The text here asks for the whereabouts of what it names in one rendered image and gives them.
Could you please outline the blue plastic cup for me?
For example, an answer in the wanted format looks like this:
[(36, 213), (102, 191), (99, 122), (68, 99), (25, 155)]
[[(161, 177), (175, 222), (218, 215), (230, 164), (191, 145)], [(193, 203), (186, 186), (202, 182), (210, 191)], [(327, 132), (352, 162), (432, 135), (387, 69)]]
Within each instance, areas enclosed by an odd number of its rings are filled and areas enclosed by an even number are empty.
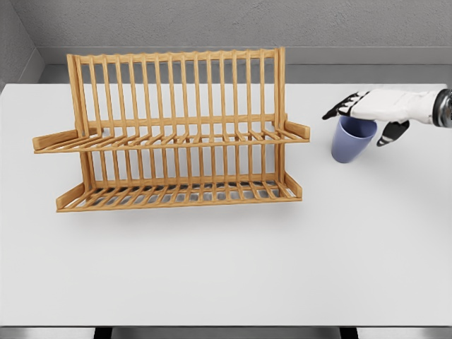
[(375, 121), (341, 116), (333, 137), (331, 155), (341, 163), (353, 161), (369, 145), (376, 130)]

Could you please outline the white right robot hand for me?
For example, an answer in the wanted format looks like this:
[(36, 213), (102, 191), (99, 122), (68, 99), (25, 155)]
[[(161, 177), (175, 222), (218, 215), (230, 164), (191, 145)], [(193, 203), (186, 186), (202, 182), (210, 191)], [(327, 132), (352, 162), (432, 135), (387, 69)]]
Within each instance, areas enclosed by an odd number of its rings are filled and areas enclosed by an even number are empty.
[(323, 120), (338, 115), (362, 120), (387, 121), (377, 146), (381, 147), (398, 140), (410, 127), (404, 94), (400, 90), (375, 89), (356, 92), (336, 104), (323, 116)]

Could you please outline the wooden two-tier dish rack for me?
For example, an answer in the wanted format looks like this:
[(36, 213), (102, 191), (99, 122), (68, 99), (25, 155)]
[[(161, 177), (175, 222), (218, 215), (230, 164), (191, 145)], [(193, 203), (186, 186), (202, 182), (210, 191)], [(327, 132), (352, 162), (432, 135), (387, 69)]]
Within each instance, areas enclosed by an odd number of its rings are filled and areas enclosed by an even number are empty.
[(291, 202), (285, 147), (308, 126), (285, 111), (285, 49), (67, 57), (75, 127), (33, 139), (78, 153), (60, 212)]

